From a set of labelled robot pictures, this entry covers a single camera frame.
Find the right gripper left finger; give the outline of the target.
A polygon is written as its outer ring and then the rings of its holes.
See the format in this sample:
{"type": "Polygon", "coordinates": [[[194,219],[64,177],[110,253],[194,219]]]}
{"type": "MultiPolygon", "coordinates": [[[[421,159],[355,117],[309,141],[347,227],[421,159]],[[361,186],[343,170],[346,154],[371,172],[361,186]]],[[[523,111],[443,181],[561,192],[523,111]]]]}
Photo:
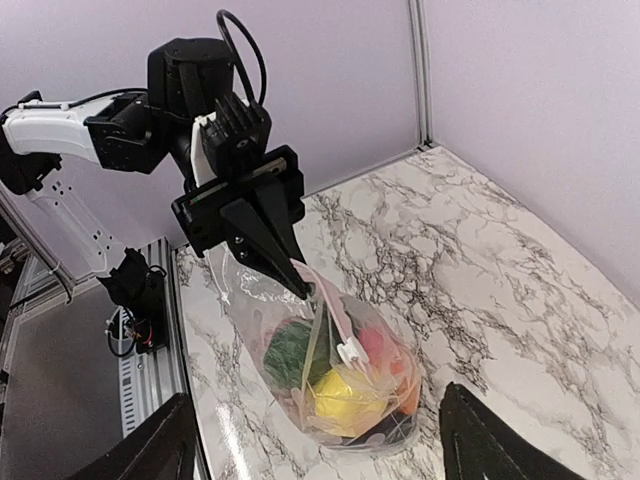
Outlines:
{"type": "Polygon", "coordinates": [[[177,393],[109,452],[70,477],[191,479],[195,450],[194,405],[188,395],[177,393]]]}

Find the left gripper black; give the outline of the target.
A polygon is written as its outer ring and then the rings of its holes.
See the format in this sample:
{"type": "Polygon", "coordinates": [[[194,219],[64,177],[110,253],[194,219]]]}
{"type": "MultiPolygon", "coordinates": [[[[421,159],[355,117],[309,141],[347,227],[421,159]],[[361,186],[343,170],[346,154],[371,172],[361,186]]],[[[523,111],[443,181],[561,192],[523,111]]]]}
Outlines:
{"type": "Polygon", "coordinates": [[[292,263],[303,262],[293,225],[305,216],[304,175],[287,146],[268,152],[238,180],[214,179],[172,202],[172,211],[200,258],[226,242],[242,265],[306,300],[310,294],[292,263]]]}

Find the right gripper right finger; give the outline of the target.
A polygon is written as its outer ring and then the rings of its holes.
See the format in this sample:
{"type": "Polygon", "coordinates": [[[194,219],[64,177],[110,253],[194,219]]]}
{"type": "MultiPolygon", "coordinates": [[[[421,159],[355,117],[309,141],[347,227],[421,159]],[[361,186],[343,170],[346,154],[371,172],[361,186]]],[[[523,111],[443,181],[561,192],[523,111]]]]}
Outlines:
{"type": "Polygon", "coordinates": [[[446,480],[581,476],[534,447],[464,385],[447,385],[439,407],[446,480]]]}

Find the clear zip top bag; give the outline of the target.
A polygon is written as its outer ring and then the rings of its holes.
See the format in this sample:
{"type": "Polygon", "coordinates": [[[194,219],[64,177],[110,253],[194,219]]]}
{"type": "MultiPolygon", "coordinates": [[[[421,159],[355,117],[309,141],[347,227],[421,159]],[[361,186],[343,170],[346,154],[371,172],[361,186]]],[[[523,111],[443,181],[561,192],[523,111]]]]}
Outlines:
{"type": "Polygon", "coordinates": [[[380,449],[417,428],[421,374],[414,353],[371,305],[293,261],[300,299],[240,264],[225,246],[207,254],[224,311],[276,402],[330,448],[380,449]]]}

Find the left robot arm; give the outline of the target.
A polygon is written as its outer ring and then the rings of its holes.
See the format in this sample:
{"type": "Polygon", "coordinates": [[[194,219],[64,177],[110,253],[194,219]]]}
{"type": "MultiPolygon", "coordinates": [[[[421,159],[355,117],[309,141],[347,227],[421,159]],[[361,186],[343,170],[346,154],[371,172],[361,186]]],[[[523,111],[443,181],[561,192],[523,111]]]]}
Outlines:
{"type": "Polygon", "coordinates": [[[59,103],[32,91],[1,116],[2,184],[56,218],[113,302],[127,305],[147,265],[61,183],[62,160],[149,174],[172,157],[184,178],[172,211],[194,252],[226,244],[242,265],[306,298],[293,230],[305,214],[303,175],[290,147],[268,148],[261,101],[234,92],[242,72],[230,40],[176,38],[149,54],[143,89],[59,103]]]}

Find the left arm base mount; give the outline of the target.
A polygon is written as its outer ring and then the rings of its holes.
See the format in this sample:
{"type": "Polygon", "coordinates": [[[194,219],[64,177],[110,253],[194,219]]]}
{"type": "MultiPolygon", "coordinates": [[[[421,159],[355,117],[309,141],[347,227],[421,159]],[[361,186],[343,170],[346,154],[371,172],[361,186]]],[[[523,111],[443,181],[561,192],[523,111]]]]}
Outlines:
{"type": "Polygon", "coordinates": [[[98,280],[118,307],[107,322],[106,338],[110,352],[117,358],[148,354],[168,345],[166,278],[160,265],[149,265],[133,248],[108,277],[98,280]]]}

